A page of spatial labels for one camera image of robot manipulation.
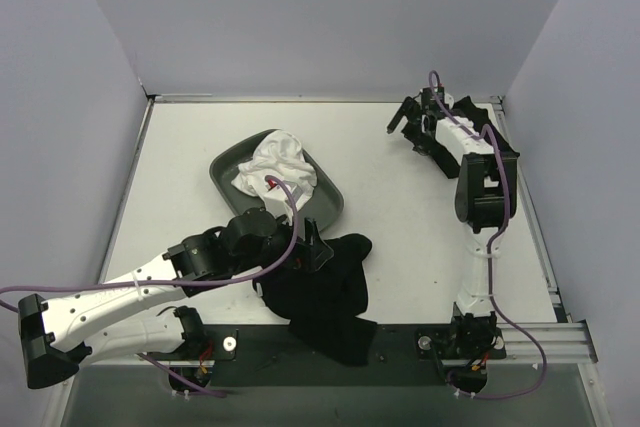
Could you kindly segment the grey plastic tray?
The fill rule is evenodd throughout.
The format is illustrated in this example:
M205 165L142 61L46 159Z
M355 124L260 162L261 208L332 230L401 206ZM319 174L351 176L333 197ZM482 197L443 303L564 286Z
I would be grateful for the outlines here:
M213 184L234 215L240 215L249 208L264 206L259 197L249 196L235 188L232 180L239 173L238 166L249 161L258 145L272 132L275 129L264 130L238 142L218 155L209 166ZM318 230L322 232L339 219L344 208L344 198L316 160L305 149L302 153L305 161L316 171L317 185L300 214L313 218Z

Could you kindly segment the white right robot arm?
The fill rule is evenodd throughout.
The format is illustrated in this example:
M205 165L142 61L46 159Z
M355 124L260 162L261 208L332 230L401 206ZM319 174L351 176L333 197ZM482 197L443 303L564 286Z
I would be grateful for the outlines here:
M457 182L454 212L464 229L463 277L446 336L431 339L455 355L470 356L493 348L499 336L492 267L517 211L519 154L469 97L453 105L444 100L442 86L406 97L386 131L400 128L415 152Z

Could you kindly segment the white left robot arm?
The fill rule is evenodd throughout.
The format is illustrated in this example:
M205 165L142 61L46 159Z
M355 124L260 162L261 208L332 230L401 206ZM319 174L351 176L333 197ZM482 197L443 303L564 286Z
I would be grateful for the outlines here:
M109 282L60 298L34 292L18 303L27 385L54 386L84 366L129 354L207 361L215 338L184 300L233 285L251 269L315 273L333 255L313 219L287 222L251 208Z

